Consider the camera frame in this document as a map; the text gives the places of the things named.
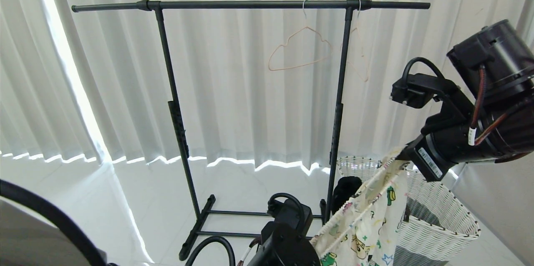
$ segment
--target patterned cloth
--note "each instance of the patterned cloth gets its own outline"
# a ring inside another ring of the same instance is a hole
[[[322,266],[393,265],[408,191],[407,162],[395,161],[401,150],[384,157],[374,176],[311,239]]]

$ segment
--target marble floor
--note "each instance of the marble floor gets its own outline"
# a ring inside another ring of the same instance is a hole
[[[206,160],[191,161],[200,208],[215,194],[214,209],[265,211],[276,192],[288,192],[319,213],[326,196],[328,175],[321,168],[311,173],[300,167],[267,166],[255,171],[251,164],[221,161],[207,167]],[[195,216],[181,162],[156,161],[99,166],[83,160],[44,163],[27,157],[0,158],[0,177],[36,192],[59,206],[120,266],[177,266],[178,255]],[[204,230],[258,233],[266,217],[210,216]],[[309,234],[318,231],[314,221]],[[448,265],[522,266],[523,264],[485,227]],[[250,240],[229,238],[240,257]],[[220,246],[208,246],[195,265],[225,265]]]

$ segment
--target clothes rack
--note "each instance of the clothes rack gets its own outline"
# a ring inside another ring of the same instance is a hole
[[[426,10],[430,8],[430,3],[426,2],[386,2],[386,1],[372,1],[372,0],[300,0],[300,1],[181,1],[181,2],[165,2],[157,0],[141,0],[133,3],[117,3],[117,4],[95,4],[95,5],[73,5],[73,12],[86,11],[110,11],[110,10],[142,10],[154,11],[156,20],[158,21],[158,29],[161,38],[161,45],[164,50],[166,70],[169,77],[171,87],[172,100],[168,102],[169,110],[174,125],[176,139],[178,141],[181,162],[185,171],[187,186],[191,194],[191,201],[195,211],[196,222],[193,229],[189,233],[185,243],[183,243],[179,253],[179,259],[184,261],[189,256],[193,245],[198,236],[225,236],[225,237],[245,237],[255,238],[259,234],[253,233],[235,233],[235,232],[212,232],[203,231],[202,226],[206,222],[209,215],[242,215],[242,216],[268,216],[267,213],[250,212],[250,211],[222,211],[212,209],[215,203],[215,195],[210,195],[204,205],[202,211],[199,209],[198,199],[194,188],[193,178],[191,177],[191,169],[189,169],[189,149],[185,138],[185,129],[181,117],[181,110],[179,104],[178,91],[176,89],[176,81],[174,79],[174,71],[170,59],[169,45],[166,37],[166,30],[164,24],[165,9],[301,9],[301,8],[337,8],[345,10],[345,26],[343,29],[343,43],[341,49],[341,63],[339,69],[338,90],[336,95],[334,125],[332,128],[332,146],[330,148],[330,177],[328,179],[328,193],[326,201],[320,201],[321,215],[313,215],[314,219],[321,219],[322,223],[326,223],[330,219],[330,207],[332,203],[332,192],[335,183],[335,165],[338,159],[339,138],[341,132],[341,117],[343,114],[343,84],[345,83],[345,67],[347,66],[347,52],[349,49],[350,28],[353,20],[353,11],[355,10],[369,10],[370,8],[402,8],[402,9],[418,9]]]

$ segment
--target laundry basket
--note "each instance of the laundry basket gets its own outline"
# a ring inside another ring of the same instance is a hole
[[[342,176],[370,179],[380,161],[357,156],[338,159]],[[480,227],[471,212],[440,182],[428,183],[408,170],[408,222],[399,229],[393,266],[442,266],[478,239]]]

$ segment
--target clothes hanger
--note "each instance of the clothes hanger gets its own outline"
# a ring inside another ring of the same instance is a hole
[[[278,45],[278,47],[275,48],[275,50],[271,53],[271,56],[269,57],[269,61],[267,62],[267,67],[269,68],[269,70],[271,71],[280,71],[280,70],[288,70],[288,69],[294,69],[294,68],[298,68],[298,67],[302,67],[302,66],[307,66],[307,65],[311,65],[313,63],[318,63],[322,60],[325,60],[325,59],[328,59],[330,56],[332,56],[332,52],[334,51],[332,49],[332,44],[330,44],[330,42],[328,42],[328,40],[324,39],[321,34],[319,32],[317,32],[315,29],[309,27],[307,25],[307,15],[306,15],[306,11],[305,11],[305,8],[304,8],[304,4],[305,4],[306,0],[304,0],[302,2],[302,12],[304,13],[304,17],[305,17],[305,21],[306,21],[306,25],[297,30],[295,33],[293,33],[289,38],[287,38],[286,40],[286,43],[285,44],[280,44]],[[311,30],[312,32],[316,33],[317,35],[319,35],[319,37],[321,38],[321,42],[323,43],[326,43],[328,44],[328,47],[330,47],[330,52],[328,53],[328,55],[326,55],[325,57],[321,58],[321,59],[318,59],[318,60],[315,60],[315,61],[312,61],[312,62],[309,62],[309,63],[304,63],[302,65],[297,65],[297,66],[291,66],[291,67],[285,67],[285,68],[279,68],[279,69],[273,69],[271,68],[271,59],[273,57],[273,55],[275,55],[276,51],[278,49],[280,49],[281,47],[286,47],[288,45],[288,43],[290,42],[291,38],[293,38],[294,36],[296,36],[297,34],[299,34],[301,31],[305,30],[305,29],[308,29],[308,30]]]
[[[360,79],[363,81],[363,82],[367,82],[369,80],[369,71],[370,71],[370,65],[369,65],[369,62],[367,60],[367,58],[365,57],[365,54],[364,54],[364,43],[362,42],[362,37],[360,36],[360,32],[358,30],[358,19],[360,18],[360,11],[362,10],[362,1],[359,0],[360,2],[360,8],[358,9],[358,14],[356,15],[356,25],[355,25],[355,28],[353,28],[350,33],[352,34],[354,31],[356,31],[356,35],[358,36],[358,40],[360,42],[360,48],[362,49],[362,58],[364,59],[364,63],[365,63],[365,77],[363,78],[360,73],[358,72],[358,70],[356,69],[356,66],[351,63],[349,61],[349,59],[347,59],[347,63],[349,63],[349,65],[356,71],[356,74],[360,77]]]

